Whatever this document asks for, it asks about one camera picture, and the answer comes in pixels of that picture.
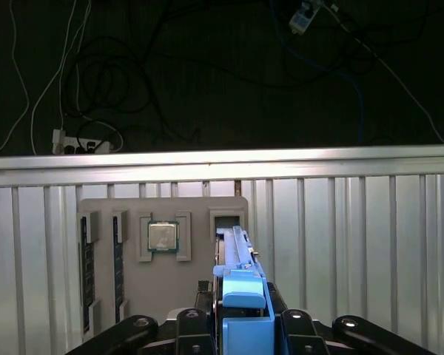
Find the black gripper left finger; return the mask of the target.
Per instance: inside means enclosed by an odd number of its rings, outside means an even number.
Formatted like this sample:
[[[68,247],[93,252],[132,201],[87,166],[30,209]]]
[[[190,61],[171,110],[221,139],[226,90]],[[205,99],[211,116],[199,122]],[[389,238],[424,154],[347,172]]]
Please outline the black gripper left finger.
[[[131,316],[72,349],[70,354],[214,354],[212,282],[200,281],[193,308],[174,310],[159,325]]]

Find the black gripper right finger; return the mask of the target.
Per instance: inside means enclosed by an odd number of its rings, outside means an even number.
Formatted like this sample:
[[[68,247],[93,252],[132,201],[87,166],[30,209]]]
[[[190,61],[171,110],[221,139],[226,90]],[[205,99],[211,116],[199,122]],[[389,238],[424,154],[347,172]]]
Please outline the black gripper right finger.
[[[275,312],[276,354],[430,354],[431,352],[379,325],[354,315],[330,326],[306,311],[289,309],[278,288],[268,284]]]

